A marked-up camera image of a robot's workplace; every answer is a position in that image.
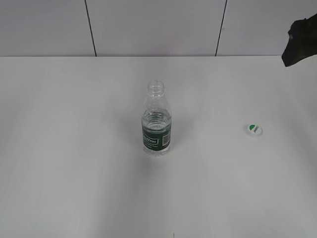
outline bottle mouth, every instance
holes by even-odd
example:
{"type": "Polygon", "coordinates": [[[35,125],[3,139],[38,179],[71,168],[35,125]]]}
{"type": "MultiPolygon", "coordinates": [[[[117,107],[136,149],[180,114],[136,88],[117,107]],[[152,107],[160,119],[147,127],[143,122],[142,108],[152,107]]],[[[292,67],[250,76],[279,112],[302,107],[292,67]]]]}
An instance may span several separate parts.
{"type": "Polygon", "coordinates": [[[148,85],[148,95],[151,97],[162,97],[165,94],[164,84],[159,81],[153,81],[148,85]]]}

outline white table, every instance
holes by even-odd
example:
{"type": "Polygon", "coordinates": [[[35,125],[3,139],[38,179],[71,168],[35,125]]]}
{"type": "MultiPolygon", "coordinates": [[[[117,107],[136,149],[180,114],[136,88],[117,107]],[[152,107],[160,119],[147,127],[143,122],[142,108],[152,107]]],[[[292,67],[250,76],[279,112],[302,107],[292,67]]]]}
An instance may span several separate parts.
{"type": "Polygon", "coordinates": [[[316,65],[0,58],[0,237],[317,237],[316,65]],[[140,122],[155,79],[173,113],[160,158],[140,122]]]}

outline bottle cap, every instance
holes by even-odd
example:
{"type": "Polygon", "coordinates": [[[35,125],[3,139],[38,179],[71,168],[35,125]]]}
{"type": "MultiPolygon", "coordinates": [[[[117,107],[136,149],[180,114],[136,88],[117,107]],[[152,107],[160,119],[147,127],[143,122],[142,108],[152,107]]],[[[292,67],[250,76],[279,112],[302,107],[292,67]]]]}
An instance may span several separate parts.
{"type": "Polygon", "coordinates": [[[262,135],[263,130],[262,128],[257,124],[250,124],[247,127],[247,134],[251,136],[260,136],[262,135]]]}

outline panel seam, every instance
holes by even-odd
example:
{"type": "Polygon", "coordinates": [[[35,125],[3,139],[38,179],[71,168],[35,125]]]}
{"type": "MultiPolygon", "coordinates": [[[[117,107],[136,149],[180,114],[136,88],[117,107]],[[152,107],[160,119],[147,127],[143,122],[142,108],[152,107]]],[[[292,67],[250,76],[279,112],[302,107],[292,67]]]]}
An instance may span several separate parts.
{"type": "Polygon", "coordinates": [[[85,6],[86,6],[86,13],[87,13],[87,18],[88,18],[88,23],[89,23],[90,35],[91,35],[91,39],[92,39],[92,41],[93,41],[93,47],[94,47],[95,57],[97,57],[97,51],[96,51],[96,46],[95,46],[95,40],[94,40],[93,30],[92,30],[92,28],[91,28],[90,17],[89,17],[88,6],[87,6],[87,1],[86,1],[86,0],[85,0],[85,6]]]}
{"type": "Polygon", "coordinates": [[[227,9],[227,3],[228,3],[228,0],[226,0],[226,2],[225,2],[225,4],[224,4],[224,10],[223,10],[223,15],[222,15],[222,20],[221,20],[221,26],[220,26],[219,36],[218,36],[217,48],[216,48],[216,53],[214,54],[214,56],[217,56],[217,53],[218,53],[218,47],[219,47],[219,43],[220,43],[220,37],[221,37],[221,32],[222,32],[222,26],[223,26],[223,22],[224,22],[224,15],[225,15],[226,9],[227,9]]]}

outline plastic water bottle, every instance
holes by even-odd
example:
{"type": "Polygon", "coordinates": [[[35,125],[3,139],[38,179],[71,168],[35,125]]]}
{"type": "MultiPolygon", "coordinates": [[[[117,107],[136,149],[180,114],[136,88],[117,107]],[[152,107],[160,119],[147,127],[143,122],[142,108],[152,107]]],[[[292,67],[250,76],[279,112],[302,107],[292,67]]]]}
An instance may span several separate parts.
{"type": "Polygon", "coordinates": [[[165,97],[164,84],[153,81],[148,85],[148,96],[142,115],[143,149],[150,155],[160,156],[170,148],[172,117],[165,97]]]}

